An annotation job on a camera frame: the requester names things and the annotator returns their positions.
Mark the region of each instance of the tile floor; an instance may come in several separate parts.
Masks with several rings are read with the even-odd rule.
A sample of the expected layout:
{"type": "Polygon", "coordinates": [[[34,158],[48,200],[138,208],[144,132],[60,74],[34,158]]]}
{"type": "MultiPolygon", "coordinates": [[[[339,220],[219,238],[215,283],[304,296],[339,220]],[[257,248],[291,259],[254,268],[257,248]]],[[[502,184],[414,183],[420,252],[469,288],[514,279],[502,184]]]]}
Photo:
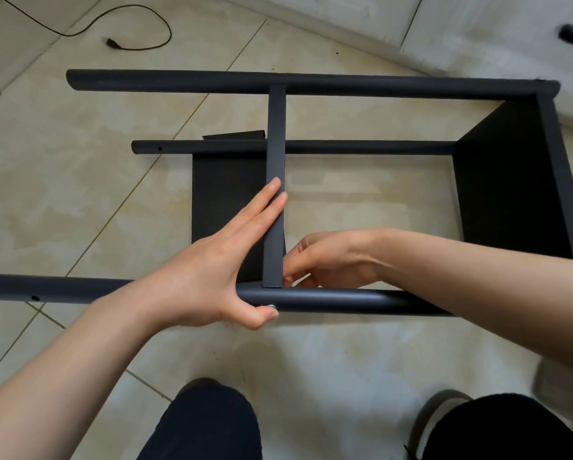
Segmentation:
{"type": "MultiPolygon", "coordinates": [[[[0,272],[137,278],[190,243],[188,156],[135,156],[134,138],[265,129],[267,99],[75,92],[71,68],[414,75],[221,0],[150,4],[174,39],[119,11],[61,39],[0,98],[0,272]]],[[[289,97],[288,138],[452,140],[496,106],[459,100],[289,97]]],[[[573,131],[564,138],[573,171],[573,131]]],[[[390,226],[458,239],[444,157],[289,156],[287,247],[308,232],[390,226]]],[[[83,306],[0,302],[0,383],[83,306]]],[[[283,315],[259,332],[216,324],[157,335],[131,363],[75,457],[135,458],[168,400],[206,375],[241,390],[268,458],[402,458],[417,410],[453,387],[530,393],[538,357],[457,318],[283,315]]]]}

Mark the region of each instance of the metal tube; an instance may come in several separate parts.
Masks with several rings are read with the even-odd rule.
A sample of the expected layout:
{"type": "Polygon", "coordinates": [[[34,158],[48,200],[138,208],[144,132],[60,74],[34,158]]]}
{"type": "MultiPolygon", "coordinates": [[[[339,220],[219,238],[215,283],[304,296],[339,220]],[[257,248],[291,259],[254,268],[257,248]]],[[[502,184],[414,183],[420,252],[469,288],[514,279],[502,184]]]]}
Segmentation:
{"type": "MultiPolygon", "coordinates": [[[[0,301],[91,303],[130,282],[0,274],[0,301]]],[[[245,302],[255,306],[272,304],[280,311],[451,316],[405,291],[260,287],[256,284],[238,284],[236,290],[245,302]]]]}
{"type": "Polygon", "coordinates": [[[283,85],[289,95],[470,100],[552,98],[560,88],[548,80],[111,69],[69,69],[67,81],[91,91],[268,94],[283,85]]]}
{"type": "MultiPolygon", "coordinates": [[[[134,140],[135,154],[260,153],[267,140],[134,140]]],[[[456,142],[433,140],[287,140],[286,154],[446,155],[456,142]]]]}
{"type": "MultiPolygon", "coordinates": [[[[265,182],[275,177],[282,185],[276,197],[284,192],[286,142],[286,87],[275,85],[269,91],[267,110],[267,166],[265,182]]],[[[263,243],[263,287],[282,287],[284,257],[284,213],[280,213],[265,233],[263,243]]]]}

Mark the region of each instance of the cabinet door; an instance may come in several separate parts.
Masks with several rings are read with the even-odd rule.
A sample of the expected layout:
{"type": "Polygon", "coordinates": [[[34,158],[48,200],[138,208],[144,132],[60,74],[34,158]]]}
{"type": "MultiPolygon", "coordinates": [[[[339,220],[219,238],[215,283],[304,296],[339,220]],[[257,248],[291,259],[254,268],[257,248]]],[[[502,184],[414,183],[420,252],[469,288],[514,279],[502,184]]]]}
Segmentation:
{"type": "Polygon", "coordinates": [[[268,0],[399,47],[420,0],[268,0]]]}
{"type": "Polygon", "coordinates": [[[422,0],[402,46],[421,69],[471,77],[556,79],[573,118],[573,0],[422,0]]]}

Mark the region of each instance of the dark pants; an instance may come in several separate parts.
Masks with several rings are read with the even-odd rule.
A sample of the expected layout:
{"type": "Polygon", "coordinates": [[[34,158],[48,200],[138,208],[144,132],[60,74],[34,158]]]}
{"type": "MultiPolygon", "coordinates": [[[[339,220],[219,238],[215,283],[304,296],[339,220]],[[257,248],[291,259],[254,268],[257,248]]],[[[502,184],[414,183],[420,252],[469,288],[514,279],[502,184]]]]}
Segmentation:
{"type": "MultiPolygon", "coordinates": [[[[497,394],[451,410],[422,460],[573,458],[573,432],[534,399],[497,394]]],[[[169,405],[138,460],[260,460],[259,424],[235,389],[192,387],[169,405]]]]}

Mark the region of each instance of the right hand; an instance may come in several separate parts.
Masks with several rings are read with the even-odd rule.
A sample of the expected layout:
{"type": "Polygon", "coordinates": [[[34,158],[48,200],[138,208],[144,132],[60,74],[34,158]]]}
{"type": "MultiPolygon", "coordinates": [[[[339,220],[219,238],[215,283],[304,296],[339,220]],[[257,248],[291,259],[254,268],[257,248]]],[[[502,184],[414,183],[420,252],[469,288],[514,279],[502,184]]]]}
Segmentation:
{"type": "Polygon", "coordinates": [[[302,277],[298,287],[358,288],[381,280],[371,252],[376,230],[316,232],[284,257],[283,285],[302,277]]]}

